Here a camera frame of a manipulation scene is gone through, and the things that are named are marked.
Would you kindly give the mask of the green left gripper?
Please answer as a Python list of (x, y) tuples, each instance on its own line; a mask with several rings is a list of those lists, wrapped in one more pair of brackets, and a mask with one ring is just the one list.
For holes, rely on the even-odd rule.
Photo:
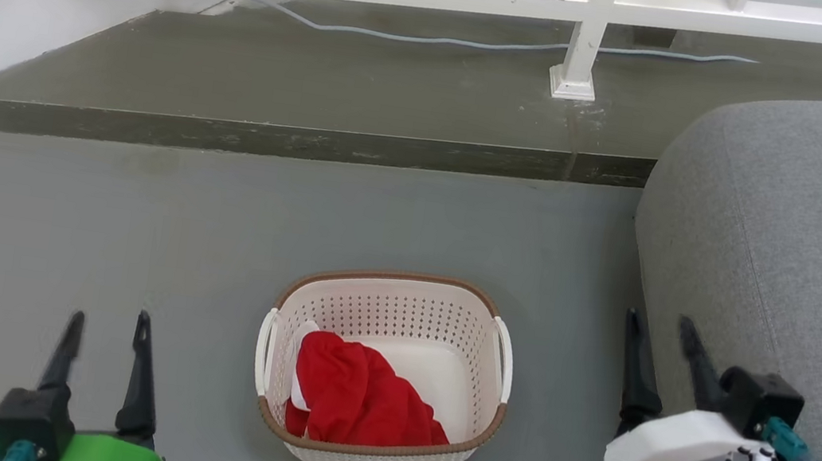
[[(75, 311), (57, 340), (38, 390), (69, 384), (85, 325), (84, 311)], [(154, 444), (157, 428), (151, 316), (141, 310), (133, 340), (133, 362), (125, 400), (115, 416), (115, 433), (81, 434), (58, 431), (32, 421), (0, 421), (0, 461), (165, 461), (152, 448), (123, 440)]]

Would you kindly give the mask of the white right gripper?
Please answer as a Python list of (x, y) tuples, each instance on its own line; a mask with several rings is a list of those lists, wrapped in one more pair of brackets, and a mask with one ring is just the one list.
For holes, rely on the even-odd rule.
[(617, 437), (605, 448), (604, 461), (706, 461), (736, 453), (748, 455), (750, 461), (773, 461), (767, 443), (742, 437), (724, 416), (715, 413), (720, 411), (725, 392), (693, 319), (679, 317), (678, 328), (698, 410), (663, 419), (652, 345), (644, 318), (635, 307), (626, 312), (624, 326), (620, 419)]

